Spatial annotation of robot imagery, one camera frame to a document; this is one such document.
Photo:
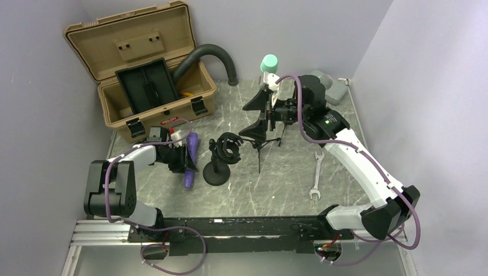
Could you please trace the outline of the purple microphone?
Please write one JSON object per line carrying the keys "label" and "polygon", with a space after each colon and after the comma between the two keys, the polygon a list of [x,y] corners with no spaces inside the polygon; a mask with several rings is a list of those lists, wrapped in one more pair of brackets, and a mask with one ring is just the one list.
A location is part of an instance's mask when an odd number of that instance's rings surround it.
{"label": "purple microphone", "polygon": [[191,132],[186,138],[186,146],[188,148],[187,167],[184,175],[184,188],[191,189],[193,187],[195,172],[197,167],[195,165],[197,148],[199,146],[199,137],[195,132]]}

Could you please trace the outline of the mint green microphone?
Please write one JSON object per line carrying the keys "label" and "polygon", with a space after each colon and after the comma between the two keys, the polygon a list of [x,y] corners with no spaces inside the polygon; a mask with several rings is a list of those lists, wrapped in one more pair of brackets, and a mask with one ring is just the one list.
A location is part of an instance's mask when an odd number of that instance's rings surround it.
{"label": "mint green microphone", "polygon": [[271,74],[276,74],[278,71],[278,58],[274,54],[267,54],[263,57],[261,64],[260,64],[260,70],[262,73],[268,72]]}

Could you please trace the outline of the black tripod mic stand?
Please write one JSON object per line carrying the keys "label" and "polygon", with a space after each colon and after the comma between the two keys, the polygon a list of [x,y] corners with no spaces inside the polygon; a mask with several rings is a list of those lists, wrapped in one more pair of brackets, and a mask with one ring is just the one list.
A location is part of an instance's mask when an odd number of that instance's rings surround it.
{"label": "black tripod mic stand", "polygon": [[[264,113],[260,114],[258,119],[266,119],[268,121],[267,115],[265,115]],[[261,150],[270,142],[273,142],[273,141],[281,142],[281,140],[282,140],[281,137],[269,139],[269,140],[266,139],[265,141],[257,141],[257,140],[250,139],[250,138],[244,137],[244,136],[241,136],[241,138],[244,141],[250,142],[252,144],[252,147],[257,150],[257,152],[258,152],[258,173],[259,174],[261,173]]]}

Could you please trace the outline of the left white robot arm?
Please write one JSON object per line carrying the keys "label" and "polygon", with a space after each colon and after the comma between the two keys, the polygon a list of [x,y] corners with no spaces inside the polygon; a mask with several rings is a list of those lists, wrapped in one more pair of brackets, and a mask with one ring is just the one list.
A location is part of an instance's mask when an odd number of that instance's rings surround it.
{"label": "left white robot arm", "polygon": [[137,198],[136,173],[162,163],[175,174],[197,171],[194,155],[197,133],[183,135],[161,126],[150,129],[149,136],[114,158],[95,160],[89,166],[83,208],[90,216],[111,222],[127,221],[143,228],[148,240],[156,242],[165,234],[162,211]]}

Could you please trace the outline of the black round-base mic stand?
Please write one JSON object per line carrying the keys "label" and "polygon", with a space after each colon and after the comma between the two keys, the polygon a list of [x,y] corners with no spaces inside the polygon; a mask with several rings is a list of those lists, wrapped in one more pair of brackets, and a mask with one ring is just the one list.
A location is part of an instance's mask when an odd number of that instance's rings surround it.
{"label": "black round-base mic stand", "polygon": [[230,178],[229,165],[237,164],[241,160],[239,147],[243,139],[231,132],[225,132],[220,137],[209,140],[211,161],[203,170],[203,177],[206,183],[211,186],[221,186]]}

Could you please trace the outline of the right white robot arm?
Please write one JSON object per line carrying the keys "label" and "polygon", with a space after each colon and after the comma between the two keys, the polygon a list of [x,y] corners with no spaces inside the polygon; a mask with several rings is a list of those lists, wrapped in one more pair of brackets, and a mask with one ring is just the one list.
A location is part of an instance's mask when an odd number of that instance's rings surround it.
{"label": "right white robot arm", "polygon": [[317,223],[319,235],[332,238],[339,230],[365,230],[372,237],[384,240],[394,229],[413,216],[420,198],[418,189],[404,185],[390,176],[359,141],[350,123],[327,106],[326,87],[315,75],[301,75],[295,81],[293,96],[278,98],[281,78],[265,72],[256,96],[244,105],[244,111],[259,111],[258,120],[241,130],[240,136],[257,143],[266,143],[266,134],[276,127],[300,124],[300,131],[309,143],[318,144],[337,158],[365,191],[369,203],[360,206],[334,205],[323,212]]}

